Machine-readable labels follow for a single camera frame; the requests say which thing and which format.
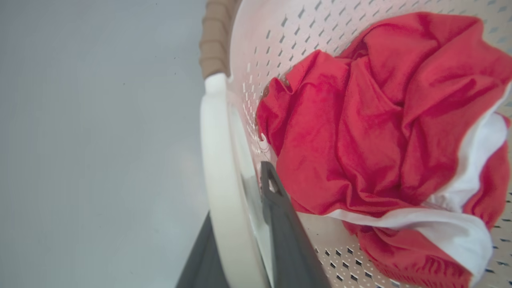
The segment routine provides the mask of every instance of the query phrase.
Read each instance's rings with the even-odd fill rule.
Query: white wall
[[[0,287],[174,287],[204,0],[0,0]]]

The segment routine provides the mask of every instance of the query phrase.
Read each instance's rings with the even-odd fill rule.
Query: white laundry basket
[[[415,11],[480,17],[484,39],[512,54],[512,0],[208,1],[200,60],[203,160],[212,226],[233,288],[273,285],[258,179],[261,161],[275,164],[275,156],[255,124],[268,82],[315,49],[339,54],[368,25]],[[512,102],[499,112],[511,117]],[[510,191],[492,230],[493,258],[477,287],[512,287]],[[340,220],[299,217],[333,287],[412,287],[379,273]]]

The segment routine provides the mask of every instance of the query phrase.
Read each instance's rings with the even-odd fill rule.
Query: tan basket handle
[[[199,64],[203,78],[229,70],[229,43],[234,17],[241,0],[208,0],[203,18],[203,35],[199,42]]]

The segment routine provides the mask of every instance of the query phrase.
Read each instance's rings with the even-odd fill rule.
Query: clothing
[[[468,287],[492,254],[509,178],[494,111],[512,58],[482,31],[468,16],[386,19],[274,78],[259,104],[295,209],[344,220],[393,279]]]

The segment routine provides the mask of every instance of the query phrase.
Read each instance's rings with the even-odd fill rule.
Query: red garment
[[[512,79],[512,58],[486,44],[482,31],[475,17],[407,14],[372,25],[340,56],[313,52],[286,84],[272,79],[257,122],[295,209],[381,217],[418,207],[447,184],[466,132]],[[464,212],[492,227],[507,184],[503,145]],[[468,286],[471,274],[418,232],[346,228],[388,277]]]

